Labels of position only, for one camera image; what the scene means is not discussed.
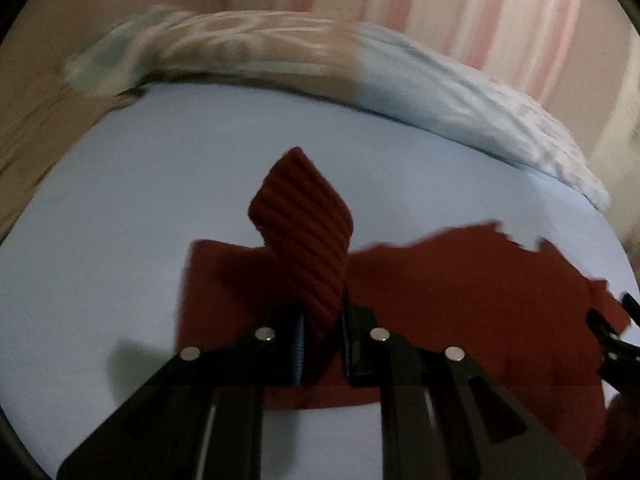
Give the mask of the light blue bed sheet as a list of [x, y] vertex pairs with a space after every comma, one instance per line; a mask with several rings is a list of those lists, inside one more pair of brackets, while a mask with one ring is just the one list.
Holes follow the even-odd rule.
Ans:
[[602, 214], [536, 171], [294, 94], [155, 86], [75, 144], [1, 246], [1, 405], [47, 474], [171, 357], [190, 244], [260, 244], [248, 204], [294, 146], [352, 211], [354, 249], [497, 220], [638, 289]]

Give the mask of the dark red knitted sweater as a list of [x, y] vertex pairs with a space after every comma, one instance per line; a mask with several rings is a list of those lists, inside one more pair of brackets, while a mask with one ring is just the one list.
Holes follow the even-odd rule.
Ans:
[[327, 349], [349, 296], [420, 348], [469, 352], [578, 460], [610, 436], [614, 414], [586, 316], [596, 310], [619, 331], [630, 319], [605, 282], [583, 276], [553, 244], [527, 250], [486, 223], [350, 252], [352, 216], [299, 148], [273, 165], [248, 215], [262, 246], [192, 244], [178, 348], [215, 350], [263, 314], [303, 313]]

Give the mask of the patterned blue beige pillow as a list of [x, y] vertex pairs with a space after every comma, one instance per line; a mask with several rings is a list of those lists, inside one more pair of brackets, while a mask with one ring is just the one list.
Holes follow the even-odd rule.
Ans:
[[596, 208], [608, 191], [562, 122], [475, 68], [369, 23], [285, 11], [196, 14], [154, 6], [63, 65], [68, 84], [118, 96], [157, 78], [264, 82], [403, 122], [538, 170]]

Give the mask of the pink striped curtain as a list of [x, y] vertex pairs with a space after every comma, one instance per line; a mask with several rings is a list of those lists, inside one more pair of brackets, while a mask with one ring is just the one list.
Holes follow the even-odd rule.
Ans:
[[319, 11], [402, 32], [539, 102], [560, 79], [582, 0], [230, 0], [234, 10]]

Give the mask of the beige padded headboard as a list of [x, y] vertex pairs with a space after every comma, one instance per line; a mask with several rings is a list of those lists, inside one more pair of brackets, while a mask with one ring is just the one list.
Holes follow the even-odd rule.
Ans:
[[1, 232], [46, 173], [119, 99], [74, 91], [64, 60], [112, 25], [156, 4], [196, 12], [228, 0], [28, 0], [1, 44]]

